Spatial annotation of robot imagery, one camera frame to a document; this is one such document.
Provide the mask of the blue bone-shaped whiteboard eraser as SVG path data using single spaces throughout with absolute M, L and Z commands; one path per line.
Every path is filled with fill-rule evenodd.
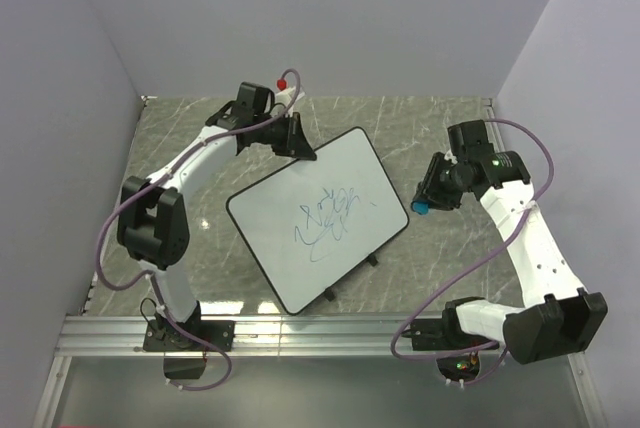
M 424 216 L 429 213 L 429 204 L 422 201 L 413 201 L 411 203 L 411 210 L 420 216 Z

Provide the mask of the white whiteboard black frame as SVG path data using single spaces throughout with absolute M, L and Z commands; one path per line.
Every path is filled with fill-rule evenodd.
M 374 146 L 354 127 L 232 195 L 226 210 L 284 311 L 301 313 L 409 225 Z

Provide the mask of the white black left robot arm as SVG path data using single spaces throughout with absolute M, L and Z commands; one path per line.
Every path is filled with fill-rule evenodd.
M 253 144 L 268 146 L 277 156 L 316 160 L 293 109 L 302 95 L 300 85 L 288 86 L 284 79 L 275 90 L 244 82 L 172 161 L 123 184 L 117 242 L 152 284 L 159 305 L 152 334 L 179 350 L 196 347 L 203 329 L 200 303 L 180 265 L 190 242 L 188 199 Z

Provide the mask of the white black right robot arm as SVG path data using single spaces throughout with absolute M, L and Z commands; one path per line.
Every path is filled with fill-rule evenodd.
M 571 270 L 538 206 L 544 193 L 514 151 L 499 151 L 487 123 L 473 120 L 447 129 L 449 150 L 433 155 L 411 202 L 414 213 L 460 208 L 474 195 L 504 243 L 522 292 L 522 307 L 468 297 L 446 304 L 438 336 L 447 350 L 491 341 L 521 364 L 585 351 L 608 306 Z

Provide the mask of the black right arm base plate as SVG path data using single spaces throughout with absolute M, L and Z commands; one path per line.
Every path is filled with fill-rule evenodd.
M 441 318 L 414 320 L 402 336 L 411 340 L 414 351 L 455 351 L 484 345 L 488 349 L 499 347 L 497 342 L 464 333 L 456 322 Z

